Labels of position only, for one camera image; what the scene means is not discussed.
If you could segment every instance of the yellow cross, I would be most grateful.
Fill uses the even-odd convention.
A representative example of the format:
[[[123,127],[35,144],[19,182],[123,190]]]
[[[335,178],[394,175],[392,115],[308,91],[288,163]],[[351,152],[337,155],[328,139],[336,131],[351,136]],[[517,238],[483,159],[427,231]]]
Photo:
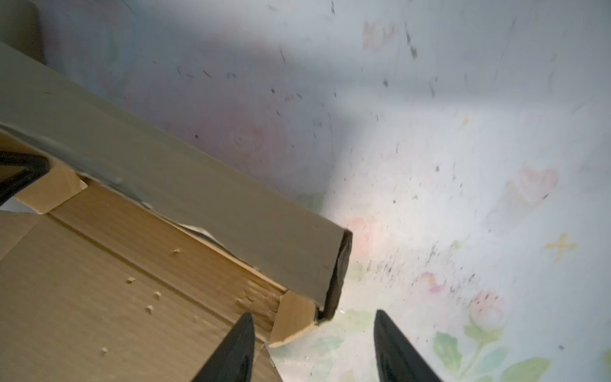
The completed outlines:
[[[557,249],[558,250],[558,254],[556,255],[556,262],[559,262],[560,259],[562,259],[562,255],[565,253],[565,251],[567,250],[572,250],[577,248],[576,244],[567,244],[566,243],[566,239],[569,237],[568,234],[563,233],[562,235],[560,235],[560,240],[558,241],[558,243],[551,243],[551,244],[547,244],[545,245],[545,249]]]

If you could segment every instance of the black pointed object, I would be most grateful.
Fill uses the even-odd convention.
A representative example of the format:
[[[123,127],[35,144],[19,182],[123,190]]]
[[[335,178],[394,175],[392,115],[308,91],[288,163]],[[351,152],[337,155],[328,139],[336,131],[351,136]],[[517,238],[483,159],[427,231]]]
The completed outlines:
[[[250,382],[255,353],[255,325],[245,313],[192,382]]]
[[[23,167],[23,170],[0,181],[0,205],[32,182],[49,172],[49,161],[40,155],[0,151],[0,166]]]
[[[442,382],[383,310],[373,325],[380,382]]]

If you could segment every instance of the pink rose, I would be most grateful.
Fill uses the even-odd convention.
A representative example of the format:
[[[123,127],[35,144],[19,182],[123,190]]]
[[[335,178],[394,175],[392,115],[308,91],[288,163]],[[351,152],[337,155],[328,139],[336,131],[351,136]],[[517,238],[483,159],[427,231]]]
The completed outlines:
[[[496,293],[482,291],[471,301],[469,315],[485,331],[499,329],[507,318],[507,304]]]

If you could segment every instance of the table surface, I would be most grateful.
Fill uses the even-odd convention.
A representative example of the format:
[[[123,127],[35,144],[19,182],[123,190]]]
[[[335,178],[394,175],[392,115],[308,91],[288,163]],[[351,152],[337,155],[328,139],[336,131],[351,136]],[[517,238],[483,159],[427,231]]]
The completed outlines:
[[[605,0],[38,0],[47,64],[354,232],[336,318],[270,350],[377,381],[611,378]]]

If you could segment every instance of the flower stem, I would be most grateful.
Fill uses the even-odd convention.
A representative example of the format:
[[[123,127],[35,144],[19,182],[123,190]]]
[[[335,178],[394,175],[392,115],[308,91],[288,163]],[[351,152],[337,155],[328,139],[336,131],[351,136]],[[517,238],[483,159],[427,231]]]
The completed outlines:
[[[481,355],[481,351],[484,350],[484,346],[480,344],[477,347],[477,352],[475,353],[475,356],[473,357],[473,359],[471,360],[471,362],[469,363],[469,365],[463,370],[462,373],[460,373],[460,375],[458,376],[458,380],[462,381],[464,379],[464,377],[467,376],[467,374],[469,374],[469,372],[471,371],[471,369],[473,369],[473,366],[475,365],[475,361],[477,361]]]

